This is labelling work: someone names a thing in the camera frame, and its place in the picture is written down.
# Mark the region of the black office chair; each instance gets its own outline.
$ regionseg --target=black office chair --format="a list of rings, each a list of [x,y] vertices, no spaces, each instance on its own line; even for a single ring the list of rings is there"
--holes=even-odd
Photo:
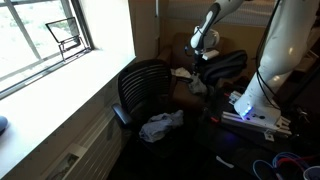
[[[112,106],[121,127],[131,130],[134,138],[161,158],[169,157],[191,139],[192,128],[187,128],[185,123],[154,143],[140,139],[139,131],[150,117],[179,110],[171,103],[174,87],[174,76],[164,61],[156,59],[141,61],[120,72],[118,92],[121,105]],[[186,114],[187,112],[184,112],[184,122],[197,121]]]

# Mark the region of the window frame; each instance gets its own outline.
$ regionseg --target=window frame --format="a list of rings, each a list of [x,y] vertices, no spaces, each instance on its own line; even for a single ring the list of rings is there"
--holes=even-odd
[[[0,2],[0,8],[1,7],[7,7],[13,17],[13,19],[15,20],[15,22],[17,23],[17,26],[18,28],[20,29],[21,33],[23,34],[25,40],[27,41],[27,43],[29,44],[31,50],[33,51],[34,55],[36,56],[36,58],[38,58],[39,60],[32,63],[32,64],[29,64],[25,67],[21,67],[20,69],[16,70],[16,71],[13,71],[3,77],[0,77],[0,81],[1,80],[4,80],[10,76],[13,76],[14,74],[18,74],[18,73],[21,73],[21,72],[24,72],[32,67],[35,67],[37,65],[40,65],[42,63],[44,63],[45,61],[51,59],[51,58],[54,58],[56,56],[59,56],[61,55],[60,52],[56,52],[52,55],[49,55],[47,57],[44,57],[44,58],[41,58],[38,50],[36,49],[36,46],[34,45],[28,31],[26,30],[23,22],[22,22],[22,19],[20,18],[18,12],[16,11],[15,7],[16,5],[23,5],[23,4],[35,4],[35,3],[41,3],[41,2],[49,2],[49,1],[52,1],[52,0],[26,0],[26,1],[17,1],[17,2],[12,2],[11,0],[4,0],[4,2]],[[82,35],[83,35],[83,39],[84,41],[86,42],[87,44],[87,49],[85,49],[85,51],[88,50],[88,52],[90,52],[91,50],[94,49],[94,45],[93,45],[93,41],[92,41],[92,37],[89,33],[89,30],[88,30],[88,26],[87,26],[87,23],[85,21],[85,17],[84,17],[84,14],[83,14],[83,9],[81,7],[81,4],[78,0],[55,0],[55,1],[60,1],[61,4],[62,4],[62,7],[63,7],[63,10],[66,14],[66,17],[69,18],[69,17],[72,17],[72,16],[75,16],[78,20],[78,25],[80,26],[79,28],[81,29],[82,31]],[[73,6],[73,10],[74,10],[74,15],[72,14],[72,10],[71,10],[71,5]],[[77,59],[79,57],[79,54],[75,54],[75,57],[76,58],[73,58],[72,61],[74,59]],[[61,58],[60,61],[38,71],[38,72],[35,72],[34,74],[24,78],[23,80],[20,80],[16,83],[14,83],[13,85],[3,89],[3,90],[0,90],[0,100],[6,98],[7,96],[11,95],[12,93],[28,86],[29,84],[31,84],[32,82],[50,74],[51,72],[55,71],[55,70],[58,70],[59,68],[69,64],[71,61],[65,61],[63,58]]]

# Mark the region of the dark floor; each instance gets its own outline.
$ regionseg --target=dark floor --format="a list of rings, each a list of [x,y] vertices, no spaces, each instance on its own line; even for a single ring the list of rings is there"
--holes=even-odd
[[[192,140],[166,160],[154,157],[139,143],[130,140],[108,180],[248,179],[229,170],[215,160],[213,153]]]

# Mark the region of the chair backrest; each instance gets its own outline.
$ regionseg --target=chair backrest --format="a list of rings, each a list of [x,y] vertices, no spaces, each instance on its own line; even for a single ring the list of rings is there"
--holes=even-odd
[[[169,95],[171,70],[162,60],[151,59],[123,69],[118,78],[121,105],[131,113],[141,102],[160,95]]]

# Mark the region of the window sill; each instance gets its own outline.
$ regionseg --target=window sill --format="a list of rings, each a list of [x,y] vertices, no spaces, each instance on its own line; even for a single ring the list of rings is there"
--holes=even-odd
[[[134,56],[92,51],[0,101],[0,178],[107,84]]]

